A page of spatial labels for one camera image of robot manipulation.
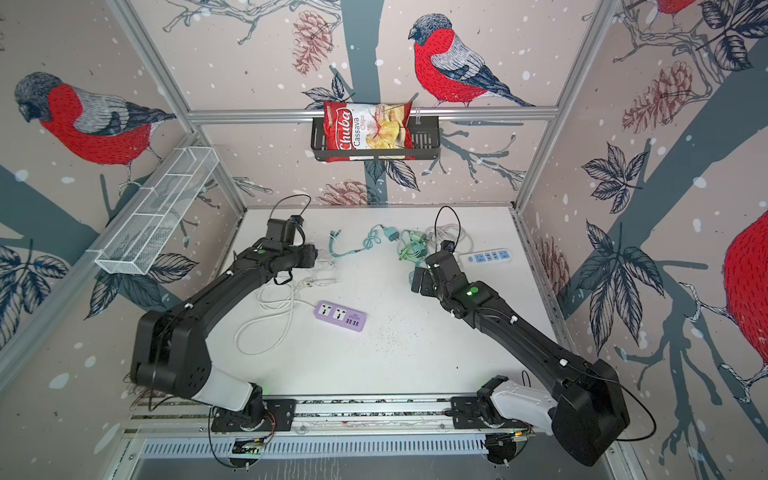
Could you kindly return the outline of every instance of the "bird feet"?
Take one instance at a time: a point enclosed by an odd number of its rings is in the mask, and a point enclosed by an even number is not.
[[[119,196],[119,197],[122,197],[122,196],[123,196],[123,189],[124,189],[125,187],[127,187],[128,185],[136,185],[137,187],[141,187],[141,184],[140,184],[140,183],[138,183],[138,182],[136,182],[136,181],[133,181],[133,180],[129,180],[129,181],[127,181],[127,182],[123,182],[122,184],[119,184],[119,185],[118,185],[118,196]]]

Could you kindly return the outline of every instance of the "bird beak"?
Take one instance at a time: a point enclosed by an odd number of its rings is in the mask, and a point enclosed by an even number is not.
[[[18,111],[22,113],[22,117],[29,123],[29,121],[32,119],[31,115],[29,114],[29,107],[26,105],[19,105]]]

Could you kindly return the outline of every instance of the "bird illustration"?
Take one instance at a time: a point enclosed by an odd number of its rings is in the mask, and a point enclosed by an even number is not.
[[[751,402],[752,385],[768,377],[768,212],[739,233],[728,247],[723,263],[725,308],[701,302],[693,285],[681,285],[690,289],[697,304],[696,314],[690,318],[692,321],[699,319],[702,308],[725,316],[739,327],[741,334],[763,359],[763,368],[747,380],[742,379],[731,366],[720,365],[744,387],[744,397],[737,399],[744,403]]]
[[[533,106],[515,97],[491,73],[485,60],[464,45],[445,15],[431,13],[420,17],[408,38],[415,42],[416,77],[437,98],[435,106],[444,101],[469,106],[469,102],[481,97],[502,97],[522,107]]]
[[[656,15],[654,15],[654,19],[650,21],[650,24],[644,30],[644,33],[651,33],[654,31],[653,25],[660,13],[672,15],[672,28],[667,32],[668,35],[673,31],[681,30],[683,26],[677,23],[674,16],[682,11],[683,8],[686,8],[694,2],[695,0],[650,0],[650,3],[656,7]]]
[[[41,71],[24,77],[16,85],[15,97],[27,122],[40,120],[78,157],[95,164],[125,165],[128,179],[118,186],[118,193],[128,184],[139,185],[131,180],[131,162],[145,150],[154,154],[149,145],[154,129],[176,118],[114,95],[93,94]]]

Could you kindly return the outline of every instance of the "black cable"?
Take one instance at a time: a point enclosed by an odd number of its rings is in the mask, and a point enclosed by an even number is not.
[[[458,222],[458,235],[456,235],[456,245],[458,246],[459,239],[462,238],[462,221],[460,218],[458,218],[458,214],[456,213],[456,210],[453,210],[453,207],[449,207],[448,205],[443,205],[440,207],[440,210],[437,210],[437,215],[435,215],[435,251],[438,249],[438,243],[437,243],[437,219],[440,217],[440,212],[442,212],[442,209],[448,208],[451,212],[453,212],[453,216],[456,217],[456,221]]]
[[[475,308],[475,310],[491,310],[492,312],[496,312],[496,313],[499,313],[499,314],[503,315],[503,316],[504,316],[504,317],[506,317],[506,318],[507,318],[507,319],[508,319],[510,322],[512,321],[512,318],[511,318],[509,315],[507,315],[506,313],[504,313],[504,312],[502,312],[502,311],[500,311],[500,310],[497,310],[497,309],[489,308],[489,307],[487,307],[487,306],[477,306],[477,307]],[[632,397],[632,399],[633,399],[635,402],[637,402],[637,404],[638,404],[638,405],[640,405],[640,406],[643,408],[643,410],[645,410],[645,412],[648,414],[648,416],[650,417],[650,421],[651,421],[651,422],[654,424],[654,427],[653,427],[653,429],[650,431],[650,433],[649,433],[648,435],[645,435],[645,436],[642,436],[642,437],[637,437],[636,439],[616,439],[616,441],[617,441],[617,442],[639,442],[640,440],[647,440],[647,439],[649,439],[650,437],[654,436],[654,434],[656,433],[656,419],[654,418],[654,415],[653,415],[653,414],[650,412],[650,410],[649,410],[649,409],[648,409],[648,408],[645,406],[645,404],[644,404],[644,403],[642,403],[642,402],[640,401],[640,399],[639,399],[638,397],[634,396],[634,394],[633,394],[632,392],[630,392],[630,391],[629,391],[629,389],[628,389],[627,387],[625,387],[625,386],[621,385],[621,384],[620,384],[619,382],[617,382],[616,380],[612,380],[612,379],[604,379],[603,377],[600,377],[600,376],[590,375],[589,373],[586,373],[586,372],[582,372],[581,370],[579,370],[579,369],[577,369],[576,367],[574,367],[573,365],[571,365],[571,363],[570,363],[570,362],[566,363],[566,366],[569,366],[569,367],[571,367],[571,368],[572,368],[572,369],[573,369],[573,370],[574,370],[576,373],[580,373],[580,374],[582,374],[582,375],[584,375],[584,376],[588,376],[588,377],[590,377],[591,379],[601,380],[601,381],[603,381],[603,382],[612,382],[612,383],[615,383],[616,385],[620,386],[620,387],[621,387],[621,388],[622,388],[622,389],[623,389],[623,390],[624,390],[624,391],[625,391],[627,394],[629,394],[629,396],[630,396],[630,397]]]
[[[306,202],[306,205],[304,205],[304,208],[301,210],[301,213],[299,214],[299,216],[300,216],[300,217],[301,217],[302,215],[304,215],[304,210],[306,210],[306,208],[307,208],[307,207],[308,207],[308,206],[309,206],[309,205],[312,203],[312,197],[310,197],[310,196],[309,196],[309,195],[307,195],[307,194],[296,194],[296,195],[289,195],[288,197],[285,197],[285,198],[281,198],[281,199],[279,199],[279,200],[277,201],[277,203],[275,204],[275,206],[274,206],[274,207],[272,207],[272,211],[270,211],[270,218],[272,218],[272,214],[274,214],[274,213],[275,213],[275,209],[277,208],[277,206],[278,206],[278,205],[280,205],[280,203],[282,203],[282,202],[283,202],[283,200],[288,200],[289,198],[294,198],[294,197],[307,197],[307,198],[309,198],[309,199],[310,199],[310,201]]]
[[[643,403],[642,403],[642,402],[639,400],[639,398],[638,398],[638,397],[634,396],[634,395],[632,394],[632,392],[630,392],[630,391],[629,391],[629,389],[628,389],[627,387],[625,387],[625,386],[621,385],[621,384],[620,384],[619,382],[617,382],[616,380],[611,380],[611,379],[604,379],[603,377],[600,377],[600,376],[590,375],[589,373],[586,373],[586,372],[582,372],[581,370],[579,370],[579,369],[577,369],[576,367],[574,367],[573,365],[571,365],[571,363],[570,363],[570,362],[569,362],[569,363],[567,363],[567,364],[566,364],[566,366],[569,366],[569,367],[571,367],[571,368],[572,368],[572,369],[573,369],[575,372],[578,372],[578,373],[580,373],[580,374],[582,374],[582,375],[584,375],[584,376],[588,376],[588,377],[590,377],[590,378],[592,378],[592,379],[596,379],[596,380],[602,380],[603,382],[612,382],[612,383],[615,383],[616,385],[620,386],[620,387],[621,387],[621,388],[622,388],[622,389],[623,389],[623,390],[624,390],[626,393],[628,393],[628,394],[629,394],[629,396],[630,396],[630,397],[632,397],[632,398],[634,399],[634,401],[635,401],[635,402],[637,402],[637,403],[638,403],[638,404],[639,404],[641,407],[643,407],[643,410],[645,410],[645,412],[648,414],[648,416],[650,417],[650,421],[651,421],[651,422],[654,424],[654,427],[653,427],[653,429],[650,431],[650,433],[649,433],[648,435],[644,435],[644,436],[642,436],[642,437],[637,437],[636,439],[616,439],[616,441],[617,441],[617,442],[639,442],[640,440],[647,440],[647,439],[649,439],[650,437],[654,436],[654,434],[656,433],[656,419],[654,418],[654,415],[653,415],[653,414],[650,412],[650,410],[648,410],[648,408],[645,406],[645,404],[643,404]]]
[[[214,458],[217,462],[219,462],[221,465],[224,465],[227,468],[234,468],[237,470],[238,467],[232,465],[232,464],[226,464],[219,460],[219,457],[216,456],[216,451],[214,450],[214,441],[210,439],[210,416],[214,412],[214,408],[210,407],[210,410],[208,410],[208,445],[210,446],[210,452],[214,454]]]

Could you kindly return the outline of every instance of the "teal cable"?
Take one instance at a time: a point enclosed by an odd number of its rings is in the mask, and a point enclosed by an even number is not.
[[[339,237],[339,235],[341,234],[341,230],[331,230],[331,234],[330,234],[331,238],[330,238],[330,241],[328,242],[328,251],[331,253],[331,256],[333,256],[334,258],[340,258],[346,255],[352,255],[353,253],[362,252],[364,250],[370,250],[373,248],[374,243],[382,242],[382,239],[379,238],[379,231],[376,229],[377,227],[380,227],[380,225],[374,225],[373,228],[371,228],[371,231],[368,232],[368,236],[362,241],[362,248],[359,248],[357,250],[350,250],[349,252],[346,252],[346,253],[333,252],[333,241]]]

